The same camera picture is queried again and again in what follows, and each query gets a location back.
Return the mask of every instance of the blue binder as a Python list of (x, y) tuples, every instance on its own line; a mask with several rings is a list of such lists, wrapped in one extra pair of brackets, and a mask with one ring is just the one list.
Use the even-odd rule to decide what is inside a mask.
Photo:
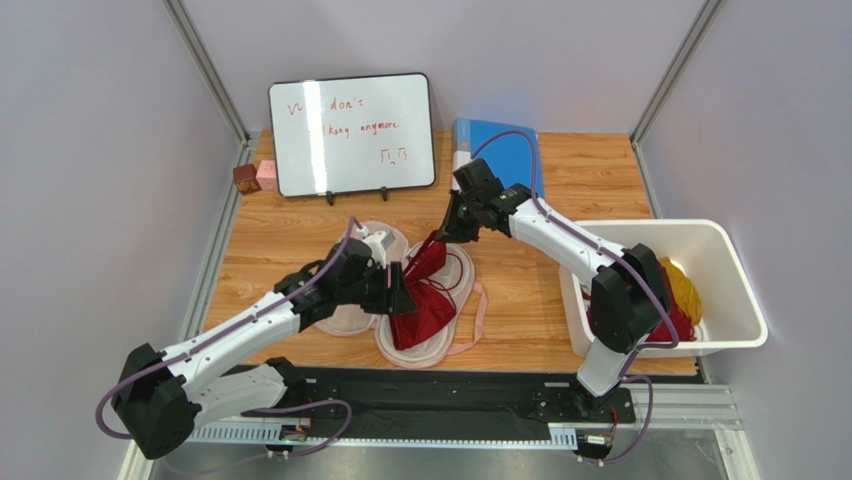
[[(504, 123), (485, 122), (468, 118), (457, 118), (453, 125), (453, 168), (471, 161), (470, 154), (491, 136), (505, 130), (519, 129), (529, 133), (536, 141), (535, 130)], [(503, 182), (505, 187), (516, 183), (530, 186), (532, 156), (527, 140), (520, 135), (506, 135), (485, 147), (479, 154), (485, 159), (494, 176)], [(542, 181), (541, 162), (538, 162), (536, 192), (544, 198), (544, 182)]]

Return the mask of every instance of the small cube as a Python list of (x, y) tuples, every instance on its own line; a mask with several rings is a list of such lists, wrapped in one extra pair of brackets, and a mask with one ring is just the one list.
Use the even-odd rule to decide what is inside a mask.
[(275, 160), (261, 160), (257, 169), (257, 183), (261, 190), (278, 190), (278, 175), (275, 173)]
[(234, 169), (234, 185), (243, 195), (259, 192), (260, 185), (257, 183), (257, 171), (254, 165), (240, 165)]

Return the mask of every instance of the whiteboard frame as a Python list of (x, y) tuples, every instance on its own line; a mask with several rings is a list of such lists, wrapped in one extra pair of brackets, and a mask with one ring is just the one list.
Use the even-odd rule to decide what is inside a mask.
[[(429, 103), (429, 125), (432, 127), (434, 125), (434, 119), (432, 116), (432, 84), (429, 81), (429, 76), (423, 72), (405, 72), (405, 73), (388, 73), (381, 75), (359, 75), (353, 77), (334, 77), (334, 78), (317, 78), (317, 79), (306, 79), (306, 80), (296, 80), (292, 82), (275, 82), (269, 85), (269, 88), (266, 89), (266, 101), (269, 103), (269, 130), (272, 133), (272, 151), (275, 153), (275, 177), (277, 178), (279, 175), (278, 172), (278, 151), (275, 148), (275, 122), (272, 120), (272, 99), (270, 98), (270, 93), (272, 91), (272, 87), (276, 85), (293, 85), (293, 84), (301, 84), (305, 82), (328, 82), (334, 80), (360, 80), (365, 78), (387, 78), (387, 77), (405, 77), (409, 75), (421, 75), (424, 79), (426, 79), (426, 101)], [(307, 195), (284, 195), (281, 193), (281, 183), (276, 181), (278, 194), (284, 198), (313, 198), (313, 197), (327, 197), (328, 194), (331, 194), (332, 198), (337, 198), (340, 194), (350, 194), (350, 193), (364, 193), (364, 192), (382, 192), (382, 198), (387, 201), (387, 196), (385, 192), (390, 192), (391, 190), (409, 190), (412, 188), (428, 188), (438, 181), (438, 163), (435, 160), (435, 129), (431, 128), (430, 130), (430, 145), (432, 146), (432, 183), (423, 184), (423, 185), (411, 185), (408, 187), (392, 187), (388, 188), (386, 186), (369, 189), (369, 190), (347, 190), (342, 192), (317, 192), (316, 194), (307, 194)], [(329, 200), (329, 205), (333, 205), (332, 200)]]

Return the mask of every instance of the white wall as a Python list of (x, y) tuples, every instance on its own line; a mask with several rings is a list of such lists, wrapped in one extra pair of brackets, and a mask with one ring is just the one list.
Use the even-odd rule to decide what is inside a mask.
[(422, 71), (459, 116), (628, 132), (701, 0), (185, 0), (249, 130), (273, 82)]
[(177, 340), (236, 143), (161, 2), (0, 18), (0, 477), (115, 478), (95, 404)]
[(709, 357), (765, 479), (849, 478), (850, 132), (852, 5), (736, 0), (643, 146), (662, 214), (724, 225), (766, 315)]

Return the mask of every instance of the brown block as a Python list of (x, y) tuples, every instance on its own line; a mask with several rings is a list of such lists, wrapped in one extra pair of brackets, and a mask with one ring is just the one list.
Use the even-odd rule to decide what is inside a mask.
[(234, 185), (243, 195), (259, 192), (260, 184), (257, 183), (257, 170), (255, 170), (254, 165), (249, 163), (236, 167), (234, 169)]

